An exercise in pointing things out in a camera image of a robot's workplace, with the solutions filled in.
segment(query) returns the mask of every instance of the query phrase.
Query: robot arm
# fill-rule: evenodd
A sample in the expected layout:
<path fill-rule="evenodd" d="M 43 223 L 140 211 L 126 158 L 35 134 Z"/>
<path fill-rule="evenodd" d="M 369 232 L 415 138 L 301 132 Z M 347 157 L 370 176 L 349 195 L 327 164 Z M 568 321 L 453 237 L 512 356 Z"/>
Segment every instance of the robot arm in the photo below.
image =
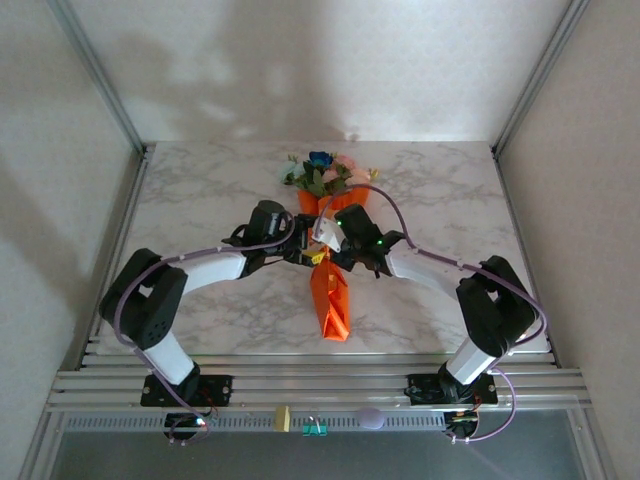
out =
<path fill-rule="evenodd" d="M 314 225 L 314 240 L 333 250 L 330 259 L 341 268 L 351 271 L 356 263 L 362 263 L 376 277 L 382 273 L 407 278 L 440 290 L 460 302 L 469 338 L 439 373 L 434 374 L 436 378 L 431 386 L 435 384 L 437 392 L 429 396 L 423 391 L 416 391 L 420 388 L 415 387 L 408 393 L 412 401 L 419 396 L 419 403 L 468 402 L 470 392 L 473 392 L 469 386 L 508 352 L 535 319 L 533 309 L 524 300 L 482 275 L 474 274 L 456 286 L 434 268 L 433 261 L 416 255 L 402 233 L 392 230 L 382 234 L 359 205 L 341 210 L 335 215 L 335 221 L 322 219 L 318 224 L 315 216 L 298 215 L 294 219 L 293 234 L 287 241 L 260 248 L 281 235 L 285 213 L 279 204 L 261 201 L 250 222 L 223 240 L 239 251 L 180 262 L 180 267 L 163 265 L 145 278 L 126 300 L 120 320 L 122 333 L 144 352 L 186 401 L 198 389 L 200 371 L 171 332 L 182 296 L 212 283 L 250 275 L 271 256 L 312 266 L 308 255 L 308 231 Z M 125 289 L 142 272 L 160 261 L 161 257 L 148 249 L 135 252 L 103 298 L 100 315 L 113 325 L 116 306 Z M 508 262 L 501 257 L 491 257 L 482 266 L 524 290 Z M 151 290 L 145 294 L 140 287 Z"/>

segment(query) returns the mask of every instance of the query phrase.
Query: pink flower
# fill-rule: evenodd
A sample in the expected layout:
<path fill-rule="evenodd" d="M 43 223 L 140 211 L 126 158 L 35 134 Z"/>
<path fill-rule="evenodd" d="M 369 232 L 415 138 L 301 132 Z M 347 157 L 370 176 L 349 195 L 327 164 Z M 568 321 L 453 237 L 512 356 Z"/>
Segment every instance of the pink flower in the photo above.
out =
<path fill-rule="evenodd" d="M 357 183 L 370 183 L 371 175 L 367 170 L 362 170 L 361 168 L 354 168 L 351 170 L 351 177 L 347 178 L 347 185 L 356 185 Z"/>
<path fill-rule="evenodd" d="M 326 170 L 322 175 L 322 183 L 329 183 L 331 180 L 338 178 L 338 172 L 335 170 Z"/>
<path fill-rule="evenodd" d="M 356 161 L 351 157 L 347 157 L 346 155 L 338 155 L 336 158 L 334 158 L 333 165 L 335 165 L 336 163 L 347 167 L 349 170 L 353 170 L 354 168 L 356 168 Z"/>

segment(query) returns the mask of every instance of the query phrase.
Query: green leaf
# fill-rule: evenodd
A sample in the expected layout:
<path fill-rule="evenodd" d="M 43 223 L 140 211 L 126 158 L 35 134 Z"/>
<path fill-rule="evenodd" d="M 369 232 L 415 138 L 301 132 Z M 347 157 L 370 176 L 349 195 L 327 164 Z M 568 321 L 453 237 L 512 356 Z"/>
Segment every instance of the green leaf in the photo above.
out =
<path fill-rule="evenodd" d="M 338 190 L 342 190 L 346 186 L 346 183 L 341 178 L 336 178 L 325 184 L 327 195 L 333 195 Z"/>
<path fill-rule="evenodd" d="M 347 167 L 345 167 L 344 165 L 340 165 L 339 163 L 336 164 L 336 172 L 338 173 L 338 175 L 343 176 L 347 173 L 350 173 L 349 169 Z"/>
<path fill-rule="evenodd" d="M 315 183 L 310 184 L 307 190 L 318 198 L 324 197 L 324 188 L 316 185 Z"/>
<path fill-rule="evenodd" d="M 307 188 L 307 182 L 306 182 L 306 179 L 304 178 L 304 176 L 295 178 L 292 183 L 296 187 L 301 188 L 303 190 L 305 190 Z"/>
<path fill-rule="evenodd" d="M 324 187 L 324 183 L 322 182 L 322 174 L 320 173 L 320 170 L 315 170 L 313 172 L 313 183 L 315 183 L 321 188 Z"/>
<path fill-rule="evenodd" d="M 308 174 L 311 175 L 313 178 L 313 171 L 315 170 L 313 168 L 313 165 L 311 165 L 309 162 L 302 162 L 302 166 L 304 167 L 304 171 Z"/>

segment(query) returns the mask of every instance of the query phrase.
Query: blue flower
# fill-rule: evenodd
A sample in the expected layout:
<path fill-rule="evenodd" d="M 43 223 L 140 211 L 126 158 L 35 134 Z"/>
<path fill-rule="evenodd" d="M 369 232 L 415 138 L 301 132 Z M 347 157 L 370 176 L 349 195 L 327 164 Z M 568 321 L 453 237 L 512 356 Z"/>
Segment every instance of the blue flower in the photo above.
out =
<path fill-rule="evenodd" d="M 309 163 L 313 167 L 329 168 L 333 163 L 333 157 L 327 152 L 309 152 Z"/>

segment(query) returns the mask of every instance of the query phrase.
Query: yellow block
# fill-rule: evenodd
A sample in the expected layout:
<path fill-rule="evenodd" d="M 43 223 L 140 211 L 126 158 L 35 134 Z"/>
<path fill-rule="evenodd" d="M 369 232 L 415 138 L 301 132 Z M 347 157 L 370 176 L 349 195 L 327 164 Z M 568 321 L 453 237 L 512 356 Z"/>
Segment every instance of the yellow block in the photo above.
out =
<path fill-rule="evenodd" d="M 303 255 L 306 255 L 307 257 L 311 258 L 311 263 L 313 263 L 314 265 L 319 265 L 320 262 L 322 261 L 322 259 L 324 258 L 324 256 L 326 255 L 326 253 L 324 252 L 324 250 L 304 250 L 302 252 Z"/>
<path fill-rule="evenodd" d="M 291 425 L 291 409 L 287 406 L 276 408 L 276 421 L 273 429 L 276 432 L 288 432 Z"/>

